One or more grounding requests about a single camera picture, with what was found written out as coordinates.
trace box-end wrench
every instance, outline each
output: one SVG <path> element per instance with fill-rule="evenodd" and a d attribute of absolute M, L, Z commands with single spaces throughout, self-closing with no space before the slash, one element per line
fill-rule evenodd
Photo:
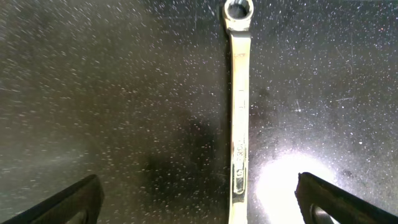
<path fill-rule="evenodd" d="M 253 9 L 251 0 L 227 0 L 223 9 L 232 59 L 230 224 L 248 222 L 249 27 Z"/>

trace dark speckled surface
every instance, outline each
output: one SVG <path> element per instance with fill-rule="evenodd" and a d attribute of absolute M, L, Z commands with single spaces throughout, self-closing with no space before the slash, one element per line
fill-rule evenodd
<path fill-rule="evenodd" d="M 98 174 L 99 223 L 226 223 L 220 6 L 3 2 L 0 221 Z M 303 171 L 398 215 L 397 1 L 254 6 L 249 223 L 300 223 Z"/>

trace wrench hole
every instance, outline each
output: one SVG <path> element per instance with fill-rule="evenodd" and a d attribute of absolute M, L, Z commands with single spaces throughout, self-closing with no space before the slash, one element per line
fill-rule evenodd
<path fill-rule="evenodd" d="M 250 13 L 250 6 L 246 0 L 232 1 L 228 7 L 228 14 L 233 19 L 243 19 Z"/>

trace wrench handle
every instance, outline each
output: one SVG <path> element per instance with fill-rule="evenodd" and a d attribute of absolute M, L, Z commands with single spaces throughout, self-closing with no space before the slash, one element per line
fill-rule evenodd
<path fill-rule="evenodd" d="M 247 223 L 249 154 L 249 61 L 248 31 L 230 31 L 232 59 L 232 132 L 229 223 Z"/>

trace black plastic object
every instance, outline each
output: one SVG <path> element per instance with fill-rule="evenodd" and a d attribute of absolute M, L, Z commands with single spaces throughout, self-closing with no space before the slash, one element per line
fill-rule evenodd
<path fill-rule="evenodd" d="M 89 175 L 3 224 L 93 224 L 104 199 L 96 175 Z"/>
<path fill-rule="evenodd" d="M 306 224 L 398 223 L 398 217 L 351 195 L 321 178 L 298 175 L 296 198 Z"/>

